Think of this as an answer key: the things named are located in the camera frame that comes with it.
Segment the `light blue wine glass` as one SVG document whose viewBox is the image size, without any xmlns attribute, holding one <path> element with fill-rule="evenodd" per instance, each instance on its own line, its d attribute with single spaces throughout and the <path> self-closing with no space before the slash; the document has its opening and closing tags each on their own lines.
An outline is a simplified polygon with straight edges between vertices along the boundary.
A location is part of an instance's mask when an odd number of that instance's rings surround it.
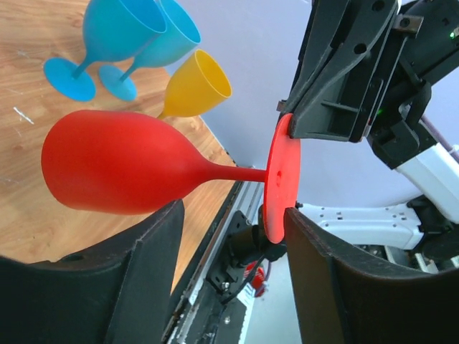
<svg viewBox="0 0 459 344">
<path fill-rule="evenodd" d="M 166 20 L 166 31 L 134 57 L 125 71 L 114 65 L 103 65 L 98 76 L 113 96 L 127 102 L 137 97 L 131 75 L 140 68 L 165 67 L 180 60 L 201 43 L 201 34 L 189 13 L 177 1 L 159 1 Z"/>
</svg>

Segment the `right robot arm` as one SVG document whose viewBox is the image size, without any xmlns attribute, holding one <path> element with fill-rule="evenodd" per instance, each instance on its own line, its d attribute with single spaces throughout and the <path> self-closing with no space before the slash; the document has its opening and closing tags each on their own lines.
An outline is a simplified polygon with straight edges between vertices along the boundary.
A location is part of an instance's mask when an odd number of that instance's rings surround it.
<svg viewBox="0 0 459 344">
<path fill-rule="evenodd" d="M 458 265 L 458 151 L 425 118 L 458 69 L 456 1 L 314 1 L 289 96 L 288 135 L 358 143 L 416 189 L 373 207 L 305 205 L 323 229 L 422 271 Z"/>
</svg>

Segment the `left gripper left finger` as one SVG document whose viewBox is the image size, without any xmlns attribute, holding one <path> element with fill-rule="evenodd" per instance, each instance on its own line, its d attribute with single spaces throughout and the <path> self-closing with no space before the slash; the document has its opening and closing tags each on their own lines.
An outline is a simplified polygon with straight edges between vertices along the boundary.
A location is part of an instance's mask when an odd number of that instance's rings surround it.
<svg viewBox="0 0 459 344">
<path fill-rule="evenodd" d="M 173 201 L 57 262 L 1 258 L 3 343 L 160 343 L 184 225 Z"/>
</svg>

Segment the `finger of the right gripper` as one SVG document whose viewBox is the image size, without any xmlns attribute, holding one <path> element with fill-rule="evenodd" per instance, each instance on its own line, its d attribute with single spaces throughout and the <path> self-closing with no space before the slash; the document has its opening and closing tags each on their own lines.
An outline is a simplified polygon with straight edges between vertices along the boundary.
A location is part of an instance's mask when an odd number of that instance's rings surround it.
<svg viewBox="0 0 459 344">
<path fill-rule="evenodd" d="M 398 10 L 396 1 L 314 1 L 282 114 L 292 138 L 350 140 Z"/>
</svg>

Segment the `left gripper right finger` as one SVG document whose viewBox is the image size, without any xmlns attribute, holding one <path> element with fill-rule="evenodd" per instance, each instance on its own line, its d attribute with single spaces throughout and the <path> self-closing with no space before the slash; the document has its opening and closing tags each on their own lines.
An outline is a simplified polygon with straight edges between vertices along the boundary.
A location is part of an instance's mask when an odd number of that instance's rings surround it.
<svg viewBox="0 0 459 344">
<path fill-rule="evenodd" d="M 457 343 L 458 270 L 393 264 L 295 208 L 285 243 L 303 343 Z"/>
</svg>

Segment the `red wine glass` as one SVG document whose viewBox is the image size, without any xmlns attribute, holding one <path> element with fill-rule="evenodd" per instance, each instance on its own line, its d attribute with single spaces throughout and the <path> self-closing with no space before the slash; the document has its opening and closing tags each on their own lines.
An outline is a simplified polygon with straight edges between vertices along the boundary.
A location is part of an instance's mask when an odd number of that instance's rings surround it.
<svg viewBox="0 0 459 344">
<path fill-rule="evenodd" d="M 270 242 L 283 240 L 283 216 L 295 205 L 301 142 L 291 117 L 276 126 L 266 169 L 206 159 L 168 123 L 140 113 L 79 110 L 58 120 L 44 140 L 42 174 L 51 194 L 72 209 L 145 214 L 211 180 L 264 183 L 262 215 Z"/>
</svg>

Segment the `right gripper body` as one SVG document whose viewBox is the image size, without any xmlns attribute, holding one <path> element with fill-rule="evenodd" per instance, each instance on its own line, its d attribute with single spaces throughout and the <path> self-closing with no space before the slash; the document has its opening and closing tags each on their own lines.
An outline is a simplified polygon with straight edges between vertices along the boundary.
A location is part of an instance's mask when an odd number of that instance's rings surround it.
<svg viewBox="0 0 459 344">
<path fill-rule="evenodd" d="M 458 2 L 411 1 L 402 6 L 374 73 L 379 94 L 350 136 L 400 141 L 412 133 L 432 86 L 458 68 Z"/>
</svg>

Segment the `yellow wine glass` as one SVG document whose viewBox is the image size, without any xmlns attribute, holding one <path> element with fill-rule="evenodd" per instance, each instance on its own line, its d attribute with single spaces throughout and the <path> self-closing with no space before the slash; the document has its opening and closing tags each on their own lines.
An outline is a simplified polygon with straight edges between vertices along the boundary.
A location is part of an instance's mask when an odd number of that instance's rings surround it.
<svg viewBox="0 0 459 344">
<path fill-rule="evenodd" d="M 232 86 L 224 70 L 209 53 L 197 49 L 170 78 L 158 117 L 198 116 L 231 96 Z"/>
</svg>

